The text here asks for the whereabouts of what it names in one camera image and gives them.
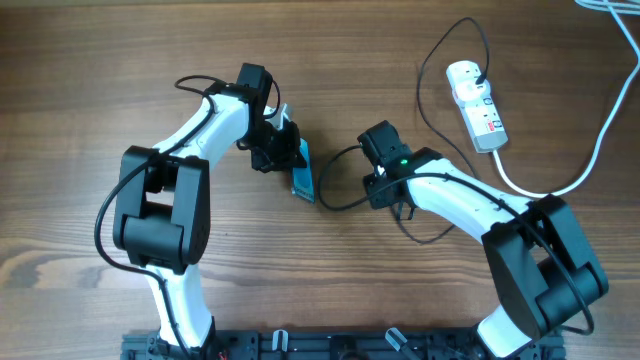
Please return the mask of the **blue screen smartphone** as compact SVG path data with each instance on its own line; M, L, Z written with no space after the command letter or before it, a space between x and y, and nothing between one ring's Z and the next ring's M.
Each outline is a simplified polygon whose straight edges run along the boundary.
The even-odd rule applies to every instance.
M306 162L306 165L302 168L292 169L292 194L310 203L314 203L315 191L312 178L309 147L308 143L304 139L300 139L300 141L301 143L299 150Z

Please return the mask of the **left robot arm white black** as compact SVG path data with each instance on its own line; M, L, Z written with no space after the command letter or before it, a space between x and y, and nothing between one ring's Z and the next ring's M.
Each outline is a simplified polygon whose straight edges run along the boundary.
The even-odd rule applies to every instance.
M210 235L210 174L231 146L251 155L254 170L290 173L293 194L314 201L307 143L265 67L245 63L237 79L216 77L196 93L198 110L152 147L130 147L104 203L116 206L114 245L125 271L145 276L161 318L147 346L164 359L214 359L223 351L204 301L198 263Z

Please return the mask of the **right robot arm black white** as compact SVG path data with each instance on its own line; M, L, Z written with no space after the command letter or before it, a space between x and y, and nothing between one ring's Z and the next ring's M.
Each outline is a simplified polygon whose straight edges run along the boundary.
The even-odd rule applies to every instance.
M373 171L363 179L372 208L434 213L478 241L499 306L475 325L464 349L505 359L583 314L609 290L608 278L569 205L560 197L511 195L458 170L439 152L416 152L383 121L358 138Z

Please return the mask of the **white charger adapter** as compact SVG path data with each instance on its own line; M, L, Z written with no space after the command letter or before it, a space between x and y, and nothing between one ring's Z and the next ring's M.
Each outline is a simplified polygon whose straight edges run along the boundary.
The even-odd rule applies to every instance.
M452 95L455 103L464 108L469 104L482 101L491 94L491 85L487 80L477 84L475 79L456 82L452 86Z

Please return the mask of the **white power strip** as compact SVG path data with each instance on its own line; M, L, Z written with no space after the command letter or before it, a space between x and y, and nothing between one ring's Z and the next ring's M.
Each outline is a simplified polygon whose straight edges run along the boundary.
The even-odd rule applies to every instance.
M452 63L446 70L451 91L456 82L463 80L475 79L480 84L480 75L479 65L468 60ZM491 153L507 143L508 136L491 94L482 101L458 108L477 153Z

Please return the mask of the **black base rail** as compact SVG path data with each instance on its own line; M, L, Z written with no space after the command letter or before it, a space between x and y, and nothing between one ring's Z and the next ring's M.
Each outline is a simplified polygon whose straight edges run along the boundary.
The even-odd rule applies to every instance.
M422 332L287 332L217 330L203 351L192 348L192 359L501 359L483 349L473 328L443 328ZM159 332L124 335L120 359L186 359L178 346ZM564 339L552 333L504 359L566 359Z

